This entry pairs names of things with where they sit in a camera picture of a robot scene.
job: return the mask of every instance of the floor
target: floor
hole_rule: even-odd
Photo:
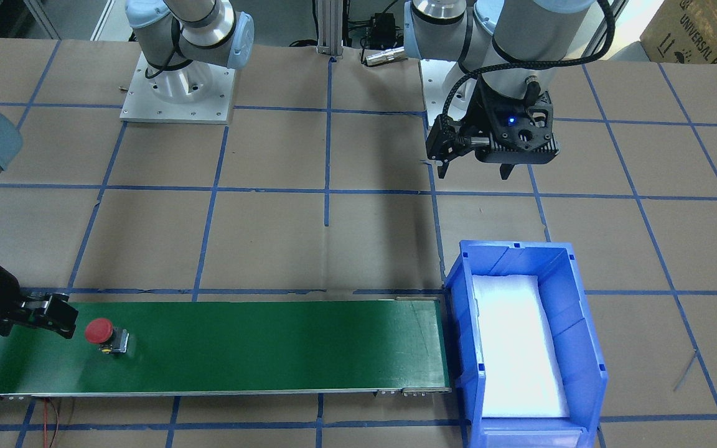
[[[122,124],[138,54],[0,40],[0,111],[25,139],[0,175],[0,264],[23,286],[73,301],[433,295],[461,239],[569,241],[610,374],[597,445],[717,447],[717,66],[563,70],[563,153],[502,182],[471,157],[443,180],[421,161],[412,60],[257,47],[224,128]],[[454,394],[58,405],[60,447],[466,445]],[[0,403],[0,446],[39,446],[46,414],[52,427],[43,402]]]

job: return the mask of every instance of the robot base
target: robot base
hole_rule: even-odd
[[[208,96],[193,103],[170,103],[152,91],[143,70],[148,66],[140,54],[120,119],[136,123],[228,124],[234,92],[235,70],[208,65],[213,85]]]
[[[444,107],[444,100],[447,99],[447,93],[449,93],[450,88],[464,74],[457,67],[457,63],[435,59],[423,59],[420,62],[420,73],[422,74],[424,107],[428,111],[428,125],[432,126],[433,120],[436,119],[436,116],[441,113]],[[466,114],[474,88],[475,80],[469,80],[461,86],[458,94],[450,104],[450,117],[461,119]]]

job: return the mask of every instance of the conveyor belt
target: conveyor belt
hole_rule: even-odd
[[[436,301],[76,303],[77,333],[0,337],[0,395],[449,391]],[[83,337],[107,317],[126,354]]]

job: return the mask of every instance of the metal bracket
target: metal bracket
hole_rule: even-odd
[[[342,0],[317,0],[317,53],[342,56]]]
[[[208,65],[213,86],[208,96],[193,103],[169,103],[154,94],[145,79],[145,56],[140,54],[120,111],[120,119],[137,123],[228,124],[234,92],[235,71]]]

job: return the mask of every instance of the blue tape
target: blue tape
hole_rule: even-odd
[[[216,289],[216,287],[201,287],[199,294],[261,294],[261,295],[277,295],[277,294],[308,294],[310,292],[326,292],[326,289]]]
[[[82,243],[79,246],[79,252],[77,253],[76,261],[74,261],[73,269],[71,270],[71,277],[68,279],[68,288],[73,287],[74,282],[77,280],[77,273],[79,273],[79,266],[82,264],[82,256],[85,255],[85,249],[88,246],[90,240],[90,233],[93,230],[93,224],[96,222],[96,216],[99,215],[99,209],[101,207],[101,201],[107,190],[107,183],[109,182],[110,175],[112,174],[112,167],[115,165],[115,161],[118,157],[118,151],[120,150],[120,144],[123,142],[123,135],[126,134],[127,123],[123,122],[120,127],[120,133],[118,133],[118,139],[115,142],[115,147],[112,148],[112,156],[110,156],[109,164],[107,165],[107,171],[105,172],[105,178],[101,181],[99,189],[99,195],[96,198],[96,205],[93,206],[93,210],[90,214],[88,221],[88,227],[85,229],[85,236],[82,238]]]
[[[600,418],[603,423],[632,422],[702,422],[717,420],[717,414],[612,415]]]
[[[330,226],[330,124],[333,116],[331,104],[334,94],[334,62],[336,62],[335,58],[328,58],[327,116],[325,122],[325,196],[324,204],[322,204],[322,224],[326,227]]]
[[[666,280],[668,281],[668,286],[674,292],[674,301],[677,304],[677,309],[680,311],[680,315],[682,317],[682,322],[685,324],[685,331],[688,332],[688,337],[691,340],[691,345],[697,352],[697,357],[699,360],[699,366],[702,368],[703,374],[705,374],[705,380],[708,383],[710,392],[713,396],[713,400],[715,401],[715,406],[717,407],[717,391],[715,391],[715,386],[712,382],[712,377],[710,377],[710,372],[708,371],[708,368],[706,367],[705,358],[702,355],[702,352],[699,350],[699,344],[696,342],[696,338],[693,334],[693,331],[691,329],[691,324],[688,321],[688,317],[685,314],[685,308],[682,306],[682,302],[680,302],[680,297],[677,294],[677,288],[674,286],[674,281],[671,278],[671,273],[668,271],[668,264],[666,264],[665,258],[663,257],[663,253],[660,250],[660,246],[657,243],[657,238],[655,237],[655,233],[652,230],[652,225],[649,223],[649,218],[646,216],[646,209],[644,208],[643,202],[641,202],[640,197],[638,196],[637,189],[635,189],[635,184],[632,181],[632,176],[629,174],[629,169],[627,168],[627,164],[624,161],[624,156],[621,154],[621,149],[618,145],[618,141],[616,140],[616,136],[614,135],[614,132],[612,131],[612,127],[610,126],[610,122],[607,119],[607,114],[605,113],[604,108],[602,107],[602,104],[599,99],[599,95],[597,93],[597,89],[594,86],[594,82],[591,80],[590,74],[588,73],[588,68],[586,68],[585,65],[583,65],[583,73],[586,75],[586,79],[588,80],[588,85],[591,88],[591,93],[594,94],[594,99],[596,100],[597,107],[599,108],[599,112],[601,113],[601,116],[603,120],[605,120],[606,128],[608,129],[608,133],[610,135],[610,139],[612,140],[612,145],[614,145],[614,148],[616,150],[616,153],[618,155],[618,158],[621,162],[621,167],[624,170],[625,175],[627,176],[627,181],[629,182],[630,188],[632,188],[632,194],[635,195],[635,202],[638,204],[638,209],[640,210],[640,215],[644,219],[644,224],[646,224],[646,230],[649,233],[649,238],[652,239],[652,244],[654,245],[655,252],[657,252],[657,258],[660,260],[660,266],[663,269],[663,272],[665,273]]]
[[[444,279],[447,278],[446,274],[446,265],[444,264],[444,246],[441,243],[441,221],[439,220],[439,201],[438,196],[436,196],[436,178],[433,175],[433,165],[425,163],[428,167],[428,181],[430,182],[430,202],[433,206],[433,226],[435,226],[434,231],[436,232],[436,250],[439,253],[439,274],[441,275],[441,281],[444,282]]]
[[[460,426],[461,420],[351,420],[348,422],[324,423],[324,428],[394,428],[400,426]]]
[[[322,413],[325,408],[325,396],[323,394],[317,394],[317,420],[315,421],[315,448],[322,448]]]
[[[281,106],[240,106],[236,105],[234,106],[236,110],[254,110],[254,111],[319,111],[320,113],[324,113],[325,111],[323,108],[285,108]]]
[[[661,291],[657,289],[586,289],[589,296],[673,296],[673,291]]]
[[[422,190],[328,190],[335,195],[414,195],[430,196],[430,191]]]
[[[24,420],[21,424],[21,430],[18,431],[18,439],[15,442],[15,448],[23,448],[24,439],[26,437],[26,431],[29,428],[29,420],[32,420],[32,413],[35,411],[36,399],[29,400],[29,405],[26,406],[26,413],[24,414]]]
[[[412,294],[432,296],[433,294],[443,294],[441,289],[356,289],[353,295],[395,295],[395,294]]]
[[[207,260],[207,248],[209,247],[209,235],[212,229],[212,218],[214,216],[214,207],[217,200],[217,186],[220,184],[220,176],[223,171],[223,159],[225,158],[225,147],[228,144],[228,127],[223,129],[223,139],[220,144],[220,155],[217,156],[217,168],[214,171],[214,181],[210,190],[210,203],[207,208],[207,222],[204,224],[204,235],[201,241],[201,253],[199,255],[199,267],[195,272],[195,281],[193,285],[192,301],[199,301],[199,289],[201,289],[201,277],[204,272],[204,263]]]
[[[54,44],[54,50],[52,50],[52,55],[49,56],[48,62],[46,62],[45,68],[43,68],[43,73],[40,74],[40,79],[37,80],[37,85],[35,86],[35,90],[32,92],[32,96],[29,97],[29,102],[26,104],[26,108],[24,109],[24,113],[22,113],[21,119],[18,120],[18,124],[16,125],[16,129],[21,130],[21,127],[24,125],[24,121],[26,120],[27,114],[29,114],[29,110],[32,108],[32,104],[35,102],[35,98],[37,98],[37,93],[40,91],[40,88],[43,85],[43,82],[46,80],[46,75],[49,74],[49,68],[52,66],[52,62],[54,62],[54,57],[57,56],[57,51],[60,49],[60,43],[62,40],[58,40],[56,44]]]
[[[89,110],[119,110],[123,105],[75,105],[65,103],[35,103],[34,108],[89,108]]]
[[[88,184],[0,184],[0,188],[39,188],[47,190],[99,190],[100,185]]]
[[[605,442],[605,434],[602,433],[602,426],[597,428],[597,440],[599,440],[599,448],[607,448],[607,442]]]
[[[428,116],[425,111],[362,111],[362,110],[331,110],[333,113],[347,114],[408,114],[409,116]]]
[[[680,100],[680,96],[674,89],[674,85],[672,85],[671,80],[668,79],[668,74],[665,73],[665,68],[663,68],[663,66],[659,63],[657,67],[660,68],[660,73],[663,74],[663,78],[665,79],[666,84],[668,84],[668,88],[671,89],[671,93],[674,95],[674,99],[677,100],[677,104],[680,105],[680,110],[682,110],[682,113],[685,115],[685,119],[688,120],[688,124],[691,126],[693,135],[696,137],[696,141],[699,142],[699,146],[702,148],[703,153],[705,153],[705,157],[710,164],[710,168],[712,168],[713,172],[715,173],[715,179],[717,179],[717,167],[715,167],[715,163],[712,161],[712,157],[710,156],[709,151],[706,149],[705,142],[703,142],[702,137],[699,135],[699,130],[696,129],[695,125],[691,121],[691,116],[685,109],[685,105],[682,104],[682,100]]]
[[[527,172],[530,173],[530,182],[533,184],[533,195],[535,196],[535,205],[538,206],[538,215],[541,216],[541,224],[544,224],[544,238],[547,242],[552,241],[550,237],[550,228],[546,225],[546,215],[544,215],[544,206],[541,204],[541,195],[538,193],[538,184],[535,182],[535,171],[532,165],[527,165]]]
[[[176,434],[176,420],[179,417],[179,405],[182,397],[174,397],[173,409],[171,410],[171,423],[167,430],[167,439],[165,439],[165,448],[173,448],[173,436]]]
[[[171,187],[157,185],[108,185],[107,190],[211,191],[211,187]]]

